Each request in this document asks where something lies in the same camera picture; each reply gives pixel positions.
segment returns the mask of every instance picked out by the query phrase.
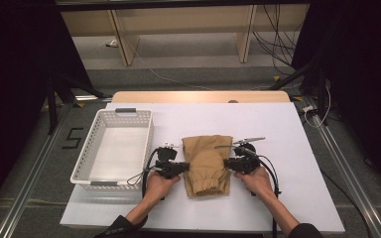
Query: white tabletop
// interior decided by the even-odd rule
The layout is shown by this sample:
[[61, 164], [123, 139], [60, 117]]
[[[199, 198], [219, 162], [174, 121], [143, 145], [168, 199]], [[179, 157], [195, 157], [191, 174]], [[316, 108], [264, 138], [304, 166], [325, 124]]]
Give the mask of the white tabletop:
[[[225, 135], [234, 141], [266, 137], [252, 144], [274, 164], [283, 192], [280, 200], [300, 222], [312, 223], [321, 232], [344, 231], [293, 103], [109, 103], [106, 108], [121, 107], [153, 111], [153, 150], [165, 142], [181, 146], [182, 138], [189, 136]], [[182, 147], [177, 151], [176, 161], [184, 161]], [[135, 206], [131, 199], [98, 197], [76, 185], [61, 224], [108, 226]], [[144, 228], [258, 233], [271, 231], [272, 217], [235, 177], [229, 195], [192, 199], [182, 179], [150, 212]]]

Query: basket handle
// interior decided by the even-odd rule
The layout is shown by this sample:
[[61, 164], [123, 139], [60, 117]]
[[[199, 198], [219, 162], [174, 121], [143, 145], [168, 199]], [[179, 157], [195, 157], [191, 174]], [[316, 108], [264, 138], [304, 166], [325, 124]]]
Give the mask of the basket handle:
[[117, 186], [117, 181], [92, 181], [90, 185]]
[[136, 108], [116, 108], [114, 110], [118, 117], [136, 117], [138, 116]]

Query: human arm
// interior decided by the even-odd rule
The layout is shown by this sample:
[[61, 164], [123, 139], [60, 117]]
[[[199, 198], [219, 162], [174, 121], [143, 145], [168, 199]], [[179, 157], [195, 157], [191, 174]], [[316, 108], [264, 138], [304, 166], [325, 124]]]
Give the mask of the human arm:
[[180, 177], [166, 179], [157, 172], [150, 173], [147, 178], [147, 190], [144, 198], [126, 215], [126, 219], [133, 225], [139, 224], [154, 206], [157, 205], [160, 199], [169, 194], [173, 184], [179, 180], [181, 180]]
[[95, 238], [131, 238], [137, 237], [136, 230], [145, 225], [148, 213], [157, 205], [162, 197], [169, 194], [172, 186], [181, 178], [166, 179], [157, 172], [152, 172], [147, 178], [145, 196], [125, 217], [119, 215], [116, 220]]
[[321, 237], [320, 233], [313, 226], [301, 224], [277, 198], [271, 187], [269, 174], [264, 167], [256, 169], [250, 175], [235, 173], [234, 176], [241, 179], [246, 184], [246, 187], [261, 199], [286, 237], [300, 237], [298, 232], [301, 230], [305, 231], [306, 229], [309, 231], [313, 230], [314, 232], [312, 234], [315, 236], [309, 237]]

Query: metal rail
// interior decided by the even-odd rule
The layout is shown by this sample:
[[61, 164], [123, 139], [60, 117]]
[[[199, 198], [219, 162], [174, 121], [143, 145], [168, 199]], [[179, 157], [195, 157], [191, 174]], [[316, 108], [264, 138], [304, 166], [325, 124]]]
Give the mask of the metal rail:
[[26, 181], [23, 184], [23, 187], [21, 188], [20, 192], [17, 195], [17, 198], [15, 199], [14, 203], [11, 206], [11, 209], [6, 214], [1, 226], [0, 226], [0, 238], [9, 238], [12, 236], [12, 233], [14, 232], [18, 221], [21, 218], [21, 215], [23, 214], [24, 208], [26, 207], [26, 204], [29, 201], [30, 195], [32, 194], [34, 187], [42, 174], [42, 170], [46, 165], [46, 161], [49, 158], [50, 153], [52, 152], [52, 149], [55, 145], [55, 140], [57, 139], [61, 127], [64, 123], [64, 120], [70, 111], [71, 104], [66, 104], [62, 108], [62, 112], [60, 115], [60, 123], [55, 128], [55, 131], [52, 135], [48, 136], [48, 139], [46, 140], [45, 145], [43, 146], [42, 150], [40, 151], [39, 156], [37, 157], [29, 176], [27, 177]]
[[[311, 98], [307, 98], [307, 103], [309, 105], [315, 105], [314, 101]], [[315, 116], [314, 118], [315, 124], [318, 126], [321, 120], [318, 118], [318, 116]], [[359, 209], [363, 213], [373, 237], [381, 238], [381, 218], [378, 211], [361, 186], [360, 181], [358, 180], [354, 171], [351, 169], [351, 166], [349, 165], [344, 154], [336, 144], [336, 141], [330, 133], [329, 128], [320, 126], [318, 129], [320, 135], [326, 143], [327, 148], [329, 149], [330, 154], [332, 155], [332, 158], [335, 161], [336, 166], [341, 172], [342, 178], [346, 182], [354, 200], [357, 202]]]

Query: gray carpet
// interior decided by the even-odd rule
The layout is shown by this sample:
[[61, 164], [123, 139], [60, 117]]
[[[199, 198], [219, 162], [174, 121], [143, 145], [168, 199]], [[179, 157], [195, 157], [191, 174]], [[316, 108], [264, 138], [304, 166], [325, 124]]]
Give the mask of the gray carpet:
[[[277, 75], [277, 72], [272, 67], [159, 68], [155, 72], [164, 79], [155, 76], [147, 69], [89, 70], [88, 74], [94, 87], [104, 93], [114, 93], [120, 90], [200, 90], [185, 84], [215, 90], [248, 90], [272, 85], [274, 83], [273, 76]], [[296, 87], [292, 87], [292, 85], [286, 86], [286, 90], [291, 95], [297, 94]], [[81, 90], [77, 89], [74, 93], [83, 94]], [[303, 108], [305, 105], [304, 102], [296, 102], [295, 104], [299, 108]], [[59, 223], [73, 189], [73, 185], [69, 182], [72, 168], [96, 111], [104, 107], [105, 103], [86, 103], [83, 107], [70, 109], [68, 119], [63, 124], [62, 132], [35, 186], [30, 202], [14, 231], [13, 237], [92, 237], [100, 231], [98, 229], [73, 230], [62, 227]], [[36, 125], [36, 130], [22, 157], [18, 160], [14, 170], [2, 186], [0, 191], [0, 223], [45, 143], [49, 130], [48, 117], [48, 112], [44, 108], [41, 119]], [[346, 123], [340, 120], [337, 112], [331, 111], [327, 122], [340, 149], [354, 168], [365, 191], [381, 215], [381, 176], [373, 167], [363, 162], [364, 154], [361, 146], [358, 145], [355, 136]], [[74, 134], [72, 134], [81, 138], [81, 141], [76, 149], [64, 149], [64, 147], [74, 146], [75, 144], [73, 141], [66, 140], [71, 128], [82, 128], [81, 130], [75, 130]], [[319, 166], [349, 194], [348, 188], [318, 129], [312, 128], [306, 123], [304, 128]], [[325, 237], [366, 237], [364, 223], [354, 206], [332, 183], [327, 179], [325, 179], [325, 182], [346, 228], [344, 234], [325, 235]]]

